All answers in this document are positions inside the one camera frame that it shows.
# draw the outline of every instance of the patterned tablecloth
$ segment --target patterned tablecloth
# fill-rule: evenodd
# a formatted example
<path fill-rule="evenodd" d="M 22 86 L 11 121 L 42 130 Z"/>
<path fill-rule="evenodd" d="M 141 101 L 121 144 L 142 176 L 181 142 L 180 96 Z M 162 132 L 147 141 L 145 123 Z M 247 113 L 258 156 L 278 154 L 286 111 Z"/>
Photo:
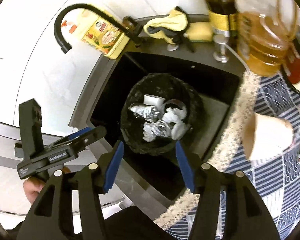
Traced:
<path fill-rule="evenodd" d="M 254 162 L 245 159 L 241 133 L 253 111 L 284 118 L 292 124 L 293 143 L 282 155 Z M 300 220 L 300 164 L 296 158 L 299 152 L 300 95 L 287 87 L 280 74 L 260 78 L 245 73 L 235 111 L 209 163 L 219 171 L 244 171 L 268 207 L 282 240 Z M 187 239 L 198 199 L 198 195 L 187 190 L 155 222 L 174 237 Z M 225 215 L 226 194 L 221 192 L 216 239 L 222 239 Z"/>

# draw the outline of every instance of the faucet handle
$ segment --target faucet handle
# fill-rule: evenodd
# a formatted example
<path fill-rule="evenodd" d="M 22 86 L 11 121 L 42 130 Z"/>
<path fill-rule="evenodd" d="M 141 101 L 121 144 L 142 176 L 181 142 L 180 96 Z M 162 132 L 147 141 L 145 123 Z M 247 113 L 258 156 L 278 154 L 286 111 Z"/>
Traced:
<path fill-rule="evenodd" d="M 213 36 L 213 41 L 216 47 L 216 51 L 213 53 L 215 60 L 223 63 L 228 62 L 229 57 L 226 55 L 226 44 L 229 38 L 223 34 L 216 34 Z"/>

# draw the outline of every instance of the lace trim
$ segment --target lace trim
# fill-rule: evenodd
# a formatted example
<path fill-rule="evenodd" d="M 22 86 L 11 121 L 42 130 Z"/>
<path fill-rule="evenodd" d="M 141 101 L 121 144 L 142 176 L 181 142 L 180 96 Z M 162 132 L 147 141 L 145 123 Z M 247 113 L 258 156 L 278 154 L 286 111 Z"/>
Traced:
<path fill-rule="evenodd" d="M 228 120 L 228 126 L 222 134 L 220 143 L 214 149 L 210 160 L 208 160 L 208 163 L 219 171 L 226 170 L 238 150 L 244 124 L 253 113 L 253 107 L 260 87 L 260 78 L 254 73 L 245 72 L 243 74 L 242 85 L 235 103 L 234 112 Z M 173 226 L 198 205 L 199 196 L 199 194 L 193 195 L 187 189 L 154 222 L 164 230 Z"/>

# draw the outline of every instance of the sink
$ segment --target sink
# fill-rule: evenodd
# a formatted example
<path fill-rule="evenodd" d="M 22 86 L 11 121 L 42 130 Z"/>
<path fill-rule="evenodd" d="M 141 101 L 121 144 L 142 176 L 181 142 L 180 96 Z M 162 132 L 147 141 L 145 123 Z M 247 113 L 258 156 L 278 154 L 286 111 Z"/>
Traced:
<path fill-rule="evenodd" d="M 203 159 L 220 131 L 240 84 L 237 75 L 209 65 L 165 55 L 125 52 L 98 99 L 91 123 L 106 127 L 105 139 L 113 147 L 120 136 L 121 109 L 127 95 L 148 73 L 170 73 L 193 86 L 201 96 L 203 112 L 196 122 L 196 133 L 184 136 L 182 141 L 189 151 Z M 135 154 L 126 146 L 123 159 L 169 200 L 174 200 L 185 187 L 174 151 L 150 156 Z"/>

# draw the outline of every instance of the white paper cup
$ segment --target white paper cup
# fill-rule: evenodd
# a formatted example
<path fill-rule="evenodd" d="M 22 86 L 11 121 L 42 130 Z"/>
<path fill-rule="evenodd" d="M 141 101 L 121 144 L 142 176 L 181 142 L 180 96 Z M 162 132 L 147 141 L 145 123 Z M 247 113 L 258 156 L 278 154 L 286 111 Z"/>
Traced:
<path fill-rule="evenodd" d="M 160 109 L 165 101 L 164 98 L 153 96 L 153 95 L 143 95 L 143 103 L 150 106 L 156 106 Z"/>
<path fill-rule="evenodd" d="M 289 121 L 253 113 L 242 136 L 248 160 L 277 156 L 292 144 L 293 128 Z"/>

